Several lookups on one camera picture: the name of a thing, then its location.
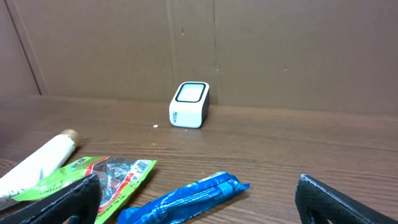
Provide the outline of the green snack bag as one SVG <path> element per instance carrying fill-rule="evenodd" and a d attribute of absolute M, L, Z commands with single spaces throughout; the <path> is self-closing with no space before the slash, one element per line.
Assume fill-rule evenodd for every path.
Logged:
<path fill-rule="evenodd" d="M 156 160 L 109 156 L 82 157 L 53 171 L 13 199 L 18 202 L 38 201 L 83 177 L 96 174 L 101 188 L 101 202 L 95 224 L 103 224 L 128 201 L 156 162 Z"/>

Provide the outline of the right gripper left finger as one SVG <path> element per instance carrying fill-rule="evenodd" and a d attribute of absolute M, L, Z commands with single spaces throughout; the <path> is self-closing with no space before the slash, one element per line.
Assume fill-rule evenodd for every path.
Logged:
<path fill-rule="evenodd" d="M 1 219 L 1 224 L 91 224 L 96 220 L 101 196 L 100 179 L 90 174 Z"/>

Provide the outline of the blue snack packet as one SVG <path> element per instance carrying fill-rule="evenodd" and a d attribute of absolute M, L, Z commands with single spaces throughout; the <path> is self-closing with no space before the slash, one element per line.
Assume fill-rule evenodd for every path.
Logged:
<path fill-rule="evenodd" d="M 173 190 L 142 207 L 129 207 L 118 216 L 119 224 L 181 223 L 250 188 L 225 171 Z"/>

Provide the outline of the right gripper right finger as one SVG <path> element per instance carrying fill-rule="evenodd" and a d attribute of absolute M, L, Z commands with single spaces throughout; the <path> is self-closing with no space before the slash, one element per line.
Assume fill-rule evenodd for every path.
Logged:
<path fill-rule="evenodd" d="M 397 224 L 383 215 L 313 177 L 302 174 L 295 190 L 300 220 L 306 224 Z"/>

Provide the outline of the white tube with gold cap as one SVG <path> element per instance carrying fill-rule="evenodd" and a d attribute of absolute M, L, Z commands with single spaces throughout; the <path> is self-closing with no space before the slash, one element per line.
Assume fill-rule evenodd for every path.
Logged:
<path fill-rule="evenodd" d="M 1 210 L 17 203 L 13 198 L 60 168 L 80 145 L 80 135 L 66 129 L 46 142 L 1 177 Z"/>

